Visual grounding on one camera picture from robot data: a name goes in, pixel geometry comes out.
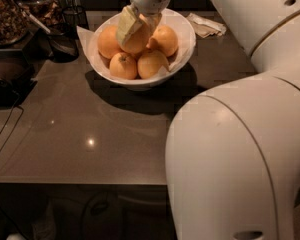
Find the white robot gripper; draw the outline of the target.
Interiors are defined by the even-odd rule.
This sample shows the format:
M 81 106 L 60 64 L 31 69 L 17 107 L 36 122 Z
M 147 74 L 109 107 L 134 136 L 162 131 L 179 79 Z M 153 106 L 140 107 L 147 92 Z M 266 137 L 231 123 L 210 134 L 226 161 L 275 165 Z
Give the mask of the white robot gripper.
M 118 43 L 124 45 L 142 27 L 143 21 L 153 33 L 162 19 L 161 12 L 169 3 L 170 0 L 130 0 L 131 5 L 125 6 L 119 15 L 116 33 Z

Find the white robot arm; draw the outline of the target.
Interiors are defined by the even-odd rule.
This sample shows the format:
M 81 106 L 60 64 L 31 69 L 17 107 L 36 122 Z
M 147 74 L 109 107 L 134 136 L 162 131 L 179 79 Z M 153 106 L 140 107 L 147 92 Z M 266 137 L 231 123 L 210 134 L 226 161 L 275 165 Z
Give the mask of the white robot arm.
M 300 0 L 210 0 L 257 73 L 190 99 L 167 135 L 178 240 L 293 240 Z

